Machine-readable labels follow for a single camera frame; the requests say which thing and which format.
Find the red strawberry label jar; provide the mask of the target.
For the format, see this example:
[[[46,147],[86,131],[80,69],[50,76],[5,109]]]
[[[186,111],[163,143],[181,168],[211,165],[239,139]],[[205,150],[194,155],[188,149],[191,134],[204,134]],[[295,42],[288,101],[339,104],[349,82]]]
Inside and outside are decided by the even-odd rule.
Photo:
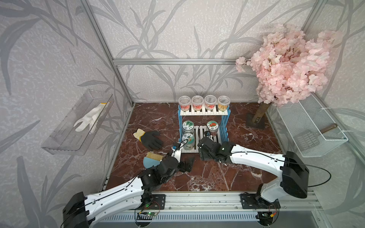
[[[206,125],[211,136],[218,134],[219,124],[216,121],[211,120]]]

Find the flower label jar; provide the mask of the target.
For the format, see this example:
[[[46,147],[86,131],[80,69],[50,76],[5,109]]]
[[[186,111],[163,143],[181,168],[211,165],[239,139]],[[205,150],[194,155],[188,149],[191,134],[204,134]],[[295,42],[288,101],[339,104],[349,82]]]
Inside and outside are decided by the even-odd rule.
[[[183,148],[185,150],[192,150],[195,146],[195,136],[193,133],[186,133],[182,136]]]

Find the black and yellow work glove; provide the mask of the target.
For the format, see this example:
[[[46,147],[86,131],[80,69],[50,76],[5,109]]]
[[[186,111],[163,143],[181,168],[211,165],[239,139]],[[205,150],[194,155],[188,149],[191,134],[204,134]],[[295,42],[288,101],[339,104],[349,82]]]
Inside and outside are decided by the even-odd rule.
[[[160,136],[159,131],[145,132],[139,128],[133,133],[133,136],[140,141],[148,151],[158,151],[163,147],[163,141],[158,138]]]

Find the blue and white wooden shelf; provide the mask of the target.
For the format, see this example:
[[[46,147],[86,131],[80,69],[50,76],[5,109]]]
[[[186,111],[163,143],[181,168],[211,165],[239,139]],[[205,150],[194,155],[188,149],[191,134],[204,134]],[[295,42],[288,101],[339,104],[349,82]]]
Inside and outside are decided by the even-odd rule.
[[[191,106],[191,111],[189,112],[185,112],[182,111],[180,106],[178,106],[178,120],[179,120],[179,134],[180,134],[180,142],[182,141],[182,137],[184,135],[183,133],[183,119],[184,116],[187,117],[187,120],[191,120],[192,117],[197,117],[197,116],[208,116],[208,117],[213,117],[213,116],[220,116],[221,120],[218,121],[218,131],[216,133],[216,136],[211,136],[210,138],[217,143],[222,144],[223,142],[228,142],[229,141],[229,134],[227,132],[227,123],[231,114],[231,110],[230,110],[230,106],[228,106],[228,109],[225,111],[219,111],[218,106],[216,105],[216,110],[206,110],[205,107],[202,107],[202,110],[199,112],[196,112],[192,109]],[[185,148],[182,148],[181,151],[183,154],[196,154],[198,153],[198,141],[200,139],[202,139],[204,137],[204,133],[208,132],[208,126],[207,126],[207,122],[199,124],[198,122],[194,122],[194,131],[193,131],[193,135],[195,137],[194,139],[194,146],[192,149],[190,150],[186,150]]]

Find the clear lidded seed container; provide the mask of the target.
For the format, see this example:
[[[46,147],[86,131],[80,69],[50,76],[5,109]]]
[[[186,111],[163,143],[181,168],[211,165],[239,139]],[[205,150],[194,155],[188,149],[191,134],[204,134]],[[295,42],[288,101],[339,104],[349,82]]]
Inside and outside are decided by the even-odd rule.
[[[191,101],[194,111],[199,112],[202,110],[202,106],[204,104],[204,98],[202,96],[194,96]]]

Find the clear container red seed packet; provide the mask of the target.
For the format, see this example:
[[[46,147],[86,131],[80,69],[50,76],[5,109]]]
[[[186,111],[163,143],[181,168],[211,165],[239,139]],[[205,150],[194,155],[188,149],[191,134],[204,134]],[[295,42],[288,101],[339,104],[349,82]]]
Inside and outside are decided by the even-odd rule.
[[[189,96],[181,96],[178,100],[181,111],[188,112],[191,107],[191,99]]]

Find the aluminium front rail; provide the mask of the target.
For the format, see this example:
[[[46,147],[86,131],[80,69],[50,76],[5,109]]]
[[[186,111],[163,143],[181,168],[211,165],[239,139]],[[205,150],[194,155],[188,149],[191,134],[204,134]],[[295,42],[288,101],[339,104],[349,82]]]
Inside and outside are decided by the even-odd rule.
[[[280,209],[243,209],[241,192],[157,192],[165,194],[164,210],[172,211],[316,211],[322,207],[314,193],[305,199],[284,196],[278,199]]]

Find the clear plastic seed container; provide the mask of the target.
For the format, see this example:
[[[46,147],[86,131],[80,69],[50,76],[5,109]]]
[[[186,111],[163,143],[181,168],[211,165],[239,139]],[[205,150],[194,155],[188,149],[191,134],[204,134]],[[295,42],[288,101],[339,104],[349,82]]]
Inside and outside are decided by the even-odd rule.
[[[217,98],[213,95],[207,95],[204,98],[204,106],[206,110],[214,110],[217,103]]]

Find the green tree label jar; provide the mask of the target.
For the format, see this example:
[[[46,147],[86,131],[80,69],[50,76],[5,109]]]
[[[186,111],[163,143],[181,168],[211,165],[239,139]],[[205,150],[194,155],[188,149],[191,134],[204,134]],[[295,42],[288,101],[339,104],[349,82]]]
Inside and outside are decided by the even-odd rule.
[[[186,120],[182,123],[182,131],[183,134],[193,133],[194,132],[194,123],[190,120]]]

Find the clear acrylic wall tray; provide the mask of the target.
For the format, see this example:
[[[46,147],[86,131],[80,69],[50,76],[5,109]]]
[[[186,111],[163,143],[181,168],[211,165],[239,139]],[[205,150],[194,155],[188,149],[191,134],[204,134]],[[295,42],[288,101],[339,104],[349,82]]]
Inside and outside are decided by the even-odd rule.
[[[52,155],[83,156],[114,101],[111,93],[87,89],[41,148]]]

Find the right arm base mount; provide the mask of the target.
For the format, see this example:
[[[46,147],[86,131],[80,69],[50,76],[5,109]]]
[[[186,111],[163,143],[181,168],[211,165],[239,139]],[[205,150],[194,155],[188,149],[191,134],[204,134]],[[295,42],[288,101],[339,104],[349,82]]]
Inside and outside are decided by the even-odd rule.
[[[274,202],[269,202],[261,197],[260,191],[262,189],[263,184],[260,184],[256,193],[248,193],[244,192],[240,194],[240,202],[243,209],[280,209],[280,203],[278,199]]]

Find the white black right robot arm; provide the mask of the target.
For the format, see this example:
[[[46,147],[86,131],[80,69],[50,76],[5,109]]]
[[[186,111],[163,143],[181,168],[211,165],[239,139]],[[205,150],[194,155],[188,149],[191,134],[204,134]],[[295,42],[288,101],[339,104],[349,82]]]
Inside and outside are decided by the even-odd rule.
[[[199,140],[197,147],[202,160],[246,165],[275,175],[274,180],[258,187],[254,197],[258,204],[269,205],[287,195],[308,196],[309,169],[293,152],[264,153],[231,142],[219,144],[209,137]]]

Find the pink blossom artificial tree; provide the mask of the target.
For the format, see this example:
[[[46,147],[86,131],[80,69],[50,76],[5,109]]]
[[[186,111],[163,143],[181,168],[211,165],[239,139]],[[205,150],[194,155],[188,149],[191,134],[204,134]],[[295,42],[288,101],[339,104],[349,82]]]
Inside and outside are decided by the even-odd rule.
[[[256,92],[260,106],[256,113],[247,114],[248,126],[263,129],[262,118],[271,106],[297,103],[328,83],[325,72],[342,33],[325,30],[311,40],[305,40],[305,36],[293,25],[279,25],[276,32],[263,37],[262,46],[249,59],[236,59],[239,73],[249,66],[259,81]]]

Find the white glove in tray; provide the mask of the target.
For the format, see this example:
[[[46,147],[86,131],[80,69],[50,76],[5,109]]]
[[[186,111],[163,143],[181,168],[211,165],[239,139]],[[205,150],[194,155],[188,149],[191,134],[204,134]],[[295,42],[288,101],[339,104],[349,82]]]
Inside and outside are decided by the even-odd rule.
[[[98,126],[98,118],[101,115],[103,109],[106,107],[106,103],[100,103],[97,107],[93,108],[87,114],[85,114],[82,118],[77,120],[74,124],[78,126],[75,131],[82,132],[87,127],[89,127],[89,134],[93,134],[96,131]]]

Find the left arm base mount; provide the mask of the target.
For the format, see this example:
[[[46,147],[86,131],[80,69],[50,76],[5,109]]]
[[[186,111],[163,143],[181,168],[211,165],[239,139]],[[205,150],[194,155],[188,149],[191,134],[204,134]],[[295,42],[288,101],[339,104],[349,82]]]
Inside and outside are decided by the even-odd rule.
[[[164,210],[166,203],[165,194],[144,193],[138,210]]]

